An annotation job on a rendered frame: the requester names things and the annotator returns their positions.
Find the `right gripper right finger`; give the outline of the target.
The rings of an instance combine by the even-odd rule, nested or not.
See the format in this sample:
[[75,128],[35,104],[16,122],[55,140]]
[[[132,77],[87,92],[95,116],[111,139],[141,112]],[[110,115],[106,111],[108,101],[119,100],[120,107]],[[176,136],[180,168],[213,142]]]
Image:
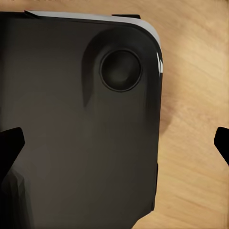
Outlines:
[[214,138],[214,145],[229,165],[229,129],[218,127]]

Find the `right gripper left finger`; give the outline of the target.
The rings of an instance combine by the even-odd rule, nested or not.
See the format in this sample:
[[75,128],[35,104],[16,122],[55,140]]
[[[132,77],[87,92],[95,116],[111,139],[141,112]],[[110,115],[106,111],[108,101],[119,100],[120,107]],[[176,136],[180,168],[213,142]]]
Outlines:
[[0,132],[0,184],[25,145],[20,127]]

